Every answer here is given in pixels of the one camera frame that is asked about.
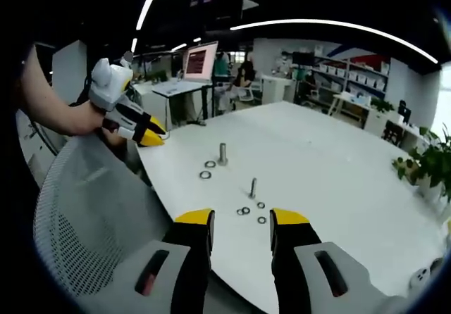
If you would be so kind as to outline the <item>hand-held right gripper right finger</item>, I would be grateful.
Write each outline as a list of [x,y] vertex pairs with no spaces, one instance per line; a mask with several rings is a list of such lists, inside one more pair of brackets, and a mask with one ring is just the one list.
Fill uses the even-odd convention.
[[280,313],[403,313],[405,298],[387,296],[369,271],[333,242],[321,241],[310,221],[273,208],[271,271]]

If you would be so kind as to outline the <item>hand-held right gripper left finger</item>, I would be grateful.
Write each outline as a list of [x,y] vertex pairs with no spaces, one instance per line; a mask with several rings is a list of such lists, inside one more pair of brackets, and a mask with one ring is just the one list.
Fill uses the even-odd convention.
[[215,212],[178,216],[114,269],[111,282],[81,298],[86,313],[202,313],[211,270]]

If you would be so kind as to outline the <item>person's left hand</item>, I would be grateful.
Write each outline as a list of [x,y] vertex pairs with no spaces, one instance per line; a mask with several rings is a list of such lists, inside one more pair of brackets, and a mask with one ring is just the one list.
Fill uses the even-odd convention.
[[68,131],[73,135],[85,135],[100,129],[107,137],[118,136],[117,131],[102,127],[104,114],[90,101],[70,106],[68,112]]

